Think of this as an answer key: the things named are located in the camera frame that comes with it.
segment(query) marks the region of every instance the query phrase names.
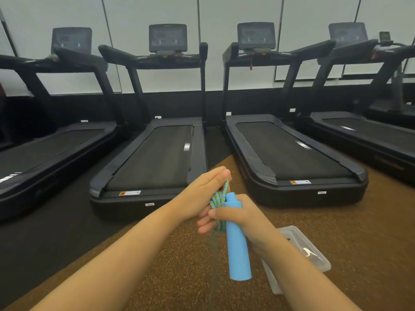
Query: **blue jump rope handle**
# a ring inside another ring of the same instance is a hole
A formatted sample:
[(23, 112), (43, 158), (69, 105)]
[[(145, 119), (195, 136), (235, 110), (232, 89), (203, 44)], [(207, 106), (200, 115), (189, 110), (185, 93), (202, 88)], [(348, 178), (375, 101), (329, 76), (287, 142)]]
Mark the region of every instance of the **blue jump rope handle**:
[[(242, 208), (242, 203), (236, 199), (235, 193), (225, 196), (227, 207)], [(248, 245), (241, 228), (230, 221), (226, 222), (226, 238), (228, 240), (229, 276), (232, 280), (248, 280), (252, 278), (249, 263)]]

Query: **clear plastic box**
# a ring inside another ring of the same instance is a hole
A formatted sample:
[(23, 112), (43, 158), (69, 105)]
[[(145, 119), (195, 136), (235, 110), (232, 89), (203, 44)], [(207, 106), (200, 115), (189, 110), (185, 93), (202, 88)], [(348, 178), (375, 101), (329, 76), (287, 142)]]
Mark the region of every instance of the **clear plastic box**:
[[(317, 267), (321, 272), (331, 270), (332, 265), (326, 257), (311, 243), (310, 240), (295, 226), (288, 226), (278, 229), (279, 232), (287, 238), (290, 243), (296, 247), (304, 256), (308, 257), (310, 262)], [(269, 284), (273, 294), (282, 294), (283, 292), (278, 286), (278, 283), (272, 274), (268, 265), (262, 260), (265, 273), (267, 275)]]

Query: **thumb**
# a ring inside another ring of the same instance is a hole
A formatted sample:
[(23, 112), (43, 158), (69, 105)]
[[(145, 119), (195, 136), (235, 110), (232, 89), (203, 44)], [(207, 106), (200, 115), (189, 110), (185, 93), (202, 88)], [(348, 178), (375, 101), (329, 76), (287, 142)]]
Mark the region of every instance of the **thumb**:
[(205, 184), (206, 188), (211, 191), (212, 195), (215, 194), (217, 190), (219, 190), (226, 182), (226, 180), (231, 180), (231, 172), (228, 169), (220, 172), (216, 177), (210, 180), (207, 184)]
[(217, 209), (210, 209), (208, 215), (213, 219), (222, 221), (231, 221), (239, 226), (245, 224), (246, 210), (236, 207), (219, 207)]

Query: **person's right arm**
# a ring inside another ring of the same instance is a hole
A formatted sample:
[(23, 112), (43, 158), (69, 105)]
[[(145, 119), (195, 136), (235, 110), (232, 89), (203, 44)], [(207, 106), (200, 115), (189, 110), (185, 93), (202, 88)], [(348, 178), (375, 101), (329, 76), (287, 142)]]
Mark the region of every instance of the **person's right arm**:
[(272, 225), (245, 194), (237, 195), (242, 208), (221, 207), (201, 213), (199, 233), (216, 227), (215, 219), (238, 224), (254, 250), (270, 267), (294, 311), (357, 311), (360, 308)]

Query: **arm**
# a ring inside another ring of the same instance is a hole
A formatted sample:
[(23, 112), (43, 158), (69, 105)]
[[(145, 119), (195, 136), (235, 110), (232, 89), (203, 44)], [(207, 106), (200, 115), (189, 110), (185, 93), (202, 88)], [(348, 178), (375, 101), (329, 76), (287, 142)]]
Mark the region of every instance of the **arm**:
[(121, 310), (167, 237), (198, 215), (231, 179), (219, 167), (201, 175), (48, 294), (32, 311)]
[(358, 311), (356, 306), (322, 272), (295, 249), (245, 194), (237, 196), (242, 208), (205, 210), (199, 233), (216, 227), (214, 219), (238, 224), (274, 274), (294, 311)]

